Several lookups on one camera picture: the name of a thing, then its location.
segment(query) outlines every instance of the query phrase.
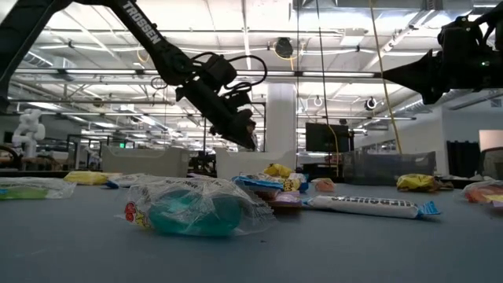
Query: ceiling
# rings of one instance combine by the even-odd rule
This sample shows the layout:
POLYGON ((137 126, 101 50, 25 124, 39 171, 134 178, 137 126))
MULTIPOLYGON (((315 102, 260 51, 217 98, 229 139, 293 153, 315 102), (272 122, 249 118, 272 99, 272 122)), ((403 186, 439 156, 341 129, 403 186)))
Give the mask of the ceiling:
MULTIPOLYGON (((0 20, 14 2, 3 0, 0 3, 0 20)), ((325 72, 379 72, 376 39, 368 2, 319 0, 319 21, 316 2, 301 1, 300 8, 296 1, 292 3, 291 0, 138 0, 137 4, 145 15, 157 24, 166 39, 190 57, 211 50, 225 54, 226 58, 232 58, 244 55, 249 50, 250 54, 261 57, 266 62, 269 71, 321 71, 323 58, 325 72), (279 37, 291 39, 294 59, 285 60, 276 55, 274 44, 279 37), (359 45, 359 51, 356 50, 356 45, 359 45)), ((472 1, 444 0, 441 1, 442 9, 437 8, 436 11, 424 9, 422 3, 421 0, 388 0, 376 3, 376 31, 379 46, 383 51, 384 69, 417 61, 429 49, 438 50, 440 46, 436 35, 439 28, 456 16, 466 15, 473 9, 472 1)), ((58 66, 53 66, 58 68, 63 66, 61 58, 65 59, 64 66, 71 68, 155 68, 138 41, 113 12, 104 6, 73 3, 64 11, 56 13, 31 51, 44 60, 54 64, 58 62, 58 66)), ((234 61, 232 64, 237 70, 263 69, 262 65, 254 60, 234 61)), ((36 67, 33 61, 25 61, 20 66, 36 67)), ((186 117, 169 116, 197 113, 197 110, 185 100, 176 105, 162 104, 162 101, 174 100, 174 89, 168 87, 166 90, 154 90, 149 85, 153 76, 89 74, 73 75, 72 78, 74 80, 68 82, 53 75, 15 74, 13 88, 25 86, 23 90, 31 91, 29 94, 13 92, 12 95, 13 98, 49 99, 61 99, 65 95, 71 95, 69 99, 75 100, 101 97, 103 100, 130 101, 127 107, 135 112, 167 113, 168 117, 155 116, 152 119, 174 130, 180 130, 185 135, 184 138, 201 136, 204 131, 201 126, 204 122, 200 117, 194 116, 191 121, 186 117), (153 105, 132 105, 135 101, 144 101, 147 98, 158 102, 153 105)), ((254 87, 250 93, 251 99, 254 102, 263 102, 268 95, 274 95, 268 91, 268 85, 271 83, 294 83, 297 86, 296 78, 271 79, 254 87)), ((394 83, 388 83, 387 90, 392 105, 399 105, 417 96, 413 91, 394 83)), ((322 99, 324 94, 328 98, 326 106, 330 116, 374 116, 386 110, 381 104, 375 112, 367 112, 364 109, 365 100, 371 97, 378 103, 384 101, 383 83, 378 79, 331 78, 329 83, 323 85, 319 78, 301 78, 298 92, 303 105, 299 113, 304 115, 312 116, 325 111, 325 105, 315 105, 315 100, 322 99)), ((120 105, 96 108, 89 104, 73 104, 60 107, 71 112, 117 112, 120 105)), ((263 110, 261 105, 253 109, 257 115, 254 120, 258 127, 263 127, 263 110)), ((86 121, 99 119, 85 116, 81 118, 86 121)), ((303 127, 305 122, 305 119, 301 119, 299 127, 303 127)), ((116 123, 130 130, 140 127, 138 124, 130 124, 128 118, 120 116, 108 118, 108 123, 116 123)), ((352 123, 359 125, 361 120, 352 120, 352 123)), ((82 123, 82 126, 87 127, 87 123, 82 123)), ((93 127, 103 129, 96 124, 93 124, 93 127)))

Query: gray table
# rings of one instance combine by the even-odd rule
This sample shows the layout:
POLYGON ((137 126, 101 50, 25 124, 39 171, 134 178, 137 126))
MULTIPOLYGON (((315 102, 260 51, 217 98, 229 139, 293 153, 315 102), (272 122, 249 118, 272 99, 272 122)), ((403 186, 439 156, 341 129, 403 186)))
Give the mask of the gray table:
POLYGON ((123 192, 0 202, 0 282, 501 282, 503 216, 453 193, 338 185, 353 196, 434 200, 436 220, 324 211, 264 233, 161 236, 114 217, 123 192))

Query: white candy wrapper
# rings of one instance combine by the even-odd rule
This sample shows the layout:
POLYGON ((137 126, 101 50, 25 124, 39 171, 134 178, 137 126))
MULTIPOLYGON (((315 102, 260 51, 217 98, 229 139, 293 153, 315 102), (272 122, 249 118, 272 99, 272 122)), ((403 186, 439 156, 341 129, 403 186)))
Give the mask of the white candy wrapper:
POLYGON ((304 204, 318 209, 406 219, 418 219, 422 215, 440 214, 433 201, 417 206, 415 203, 407 200, 375 197, 317 196, 304 201, 304 204))

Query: monitor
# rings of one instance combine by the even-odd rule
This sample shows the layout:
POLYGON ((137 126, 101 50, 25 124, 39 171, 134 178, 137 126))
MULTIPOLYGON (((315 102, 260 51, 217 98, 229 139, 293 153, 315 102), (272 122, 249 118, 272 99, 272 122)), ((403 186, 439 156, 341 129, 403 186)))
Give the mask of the monitor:
MULTIPOLYGON (((330 125, 337 136, 337 145, 340 153, 350 151, 349 127, 342 125, 330 125)), ((306 151, 334 153, 336 143, 333 132, 327 124, 306 123, 306 151)))

